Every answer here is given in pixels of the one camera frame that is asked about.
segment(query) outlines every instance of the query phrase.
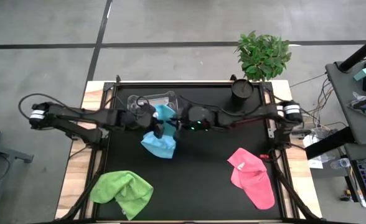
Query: light blue towel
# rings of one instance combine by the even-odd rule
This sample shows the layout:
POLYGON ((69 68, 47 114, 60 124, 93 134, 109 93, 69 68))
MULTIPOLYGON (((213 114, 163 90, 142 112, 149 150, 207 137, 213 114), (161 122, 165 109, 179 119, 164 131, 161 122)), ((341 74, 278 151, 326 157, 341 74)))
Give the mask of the light blue towel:
MULTIPOLYGON (((155 109, 158 113, 158 120, 162 121, 169 121, 176 113, 166 105, 156 105, 155 109)), ((162 138, 158 139, 155 137, 154 131, 151 131, 143 136, 141 144, 157 157, 172 159, 173 152, 176 148, 176 142, 173 139, 175 131, 175 127, 164 122, 164 134, 162 135, 162 138)))

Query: clear plastic container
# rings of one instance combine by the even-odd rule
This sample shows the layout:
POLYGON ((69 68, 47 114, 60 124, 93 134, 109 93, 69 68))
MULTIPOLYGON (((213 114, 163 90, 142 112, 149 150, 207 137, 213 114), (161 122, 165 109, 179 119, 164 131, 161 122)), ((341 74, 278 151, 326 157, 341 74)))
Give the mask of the clear plastic container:
POLYGON ((177 105, 177 95, 173 91, 167 91, 163 94, 149 95, 149 96, 136 96, 131 95, 128 97, 128 109, 136 111, 142 103, 149 101, 151 106, 166 105, 172 110, 177 111, 179 109, 177 105))
POLYGON ((338 159, 330 163, 331 168, 333 169, 342 169, 346 167, 350 167, 350 161, 348 158, 338 159))

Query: green cloth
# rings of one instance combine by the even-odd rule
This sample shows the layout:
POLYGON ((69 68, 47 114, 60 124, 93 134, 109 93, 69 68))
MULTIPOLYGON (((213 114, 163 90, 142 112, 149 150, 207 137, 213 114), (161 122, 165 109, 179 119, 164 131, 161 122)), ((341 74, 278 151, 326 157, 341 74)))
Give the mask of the green cloth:
POLYGON ((132 220, 150 201, 153 190, 134 172, 109 172, 100 176, 90 192, 90 199, 96 203, 107 203, 115 198, 126 218, 132 220))

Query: pink towel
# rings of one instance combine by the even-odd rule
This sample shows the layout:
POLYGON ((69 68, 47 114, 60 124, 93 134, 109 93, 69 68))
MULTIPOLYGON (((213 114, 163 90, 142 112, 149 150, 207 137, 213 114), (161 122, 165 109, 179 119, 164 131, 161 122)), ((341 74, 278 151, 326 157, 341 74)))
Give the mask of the pink towel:
POLYGON ((232 183, 243 189, 258 209, 269 209, 275 204, 270 179, 262 160, 239 148, 227 161, 234 166, 232 183))

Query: concrete floor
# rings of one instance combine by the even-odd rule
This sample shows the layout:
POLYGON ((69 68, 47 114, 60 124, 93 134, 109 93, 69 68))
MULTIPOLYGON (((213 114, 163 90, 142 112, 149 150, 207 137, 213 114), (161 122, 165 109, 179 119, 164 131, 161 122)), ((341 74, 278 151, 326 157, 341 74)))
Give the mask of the concrete floor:
MULTIPOLYGON (((0 0, 0 44, 93 44, 106 1, 0 0)), ((115 0, 104 43, 234 41, 241 32, 289 40, 366 40, 366 0, 115 0)), ((291 47, 288 69, 278 79, 299 83, 325 72, 360 45, 291 47)), ((242 75, 234 47, 102 49, 94 80, 220 80, 242 75)), ((71 141, 59 131, 32 131, 17 102, 29 93, 79 106, 93 49, 0 50, 0 144, 35 154, 17 162, 0 206, 0 223, 52 220, 71 141)), ((303 108, 315 107, 325 77, 291 89, 303 108)), ((28 112, 34 98, 24 103, 28 112)), ((345 122, 333 95, 322 123, 345 122)), ((342 128, 339 124, 333 128, 342 128)), ((366 209, 340 202, 341 179, 316 179, 322 214, 329 220, 366 223, 366 209)))

